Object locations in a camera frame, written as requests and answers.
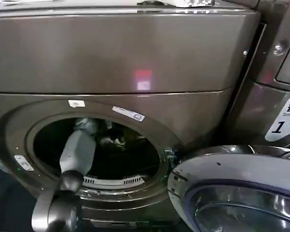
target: washing machine door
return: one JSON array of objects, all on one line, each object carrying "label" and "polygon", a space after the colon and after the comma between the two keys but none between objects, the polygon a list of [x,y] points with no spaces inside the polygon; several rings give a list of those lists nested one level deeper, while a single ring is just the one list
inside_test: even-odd
[{"label": "washing machine door", "polygon": [[194,232],[290,232],[290,160],[207,154],[176,166],[172,204]]}]

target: white label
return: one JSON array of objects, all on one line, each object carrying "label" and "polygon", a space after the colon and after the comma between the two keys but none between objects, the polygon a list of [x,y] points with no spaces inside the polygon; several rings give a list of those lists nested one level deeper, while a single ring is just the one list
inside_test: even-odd
[{"label": "white label", "polygon": [[141,115],[139,113],[136,113],[136,112],[133,112],[130,110],[126,110],[124,108],[119,108],[119,107],[113,106],[113,110],[117,113],[120,113],[120,114],[125,115],[125,116],[130,117],[130,118],[133,118],[134,120],[137,120],[139,122],[142,122],[145,118],[144,115]]},{"label": "white label", "polygon": [[33,167],[29,164],[29,162],[26,160],[23,156],[14,156],[15,160],[19,165],[26,171],[33,171]]},{"label": "white label", "polygon": [[85,102],[82,100],[68,100],[70,107],[85,107]]},{"label": "white label", "polygon": [[290,99],[281,109],[274,123],[265,135],[269,142],[277,141],[290,134]]}]

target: number 1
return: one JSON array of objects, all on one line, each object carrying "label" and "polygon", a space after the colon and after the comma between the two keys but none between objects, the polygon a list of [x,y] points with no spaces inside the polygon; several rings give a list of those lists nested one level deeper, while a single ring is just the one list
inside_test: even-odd
[{"label": "number 1", "polygon": [[284,125],[284,123],[285,123],[284,121],[279,122],[278,128],[275,131],[272,131],[272,133],[281,133],[281,131],[279,131],[279,130],[282,128],[282,125]]}]

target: front-load washing machine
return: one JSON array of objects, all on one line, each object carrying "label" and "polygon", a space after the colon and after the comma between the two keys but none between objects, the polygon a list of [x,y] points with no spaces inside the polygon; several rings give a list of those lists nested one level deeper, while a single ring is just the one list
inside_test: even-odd
[{"label": "front-load washing machine", "polygon": [[270,8],[266,4],[259,3],[265,27],[225,137],[227,143],[290,147],[290,1],[276,1]]},{"label": "front-load washing machine", "polygon": [[58,179],[74,128],[95,119],[82,217],[175,222],[166,185],[178,151],[208,145],[259,13],[223,1],[9,3],[0,1],[0,161],[38,196]]}]

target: robotic arm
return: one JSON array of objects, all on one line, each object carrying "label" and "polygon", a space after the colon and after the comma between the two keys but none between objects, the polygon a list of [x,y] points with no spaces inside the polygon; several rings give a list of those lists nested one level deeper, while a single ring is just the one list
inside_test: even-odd
[{"label": "robotic arm", "polygon": [[83,118],[74,129],[60,157],[61,176],[56,187],[44,190],[34,207],[31,223],[36,232],[73,232],[77,228],[82,207],[76,193],[93,162],[93,135],[98,124]]}]

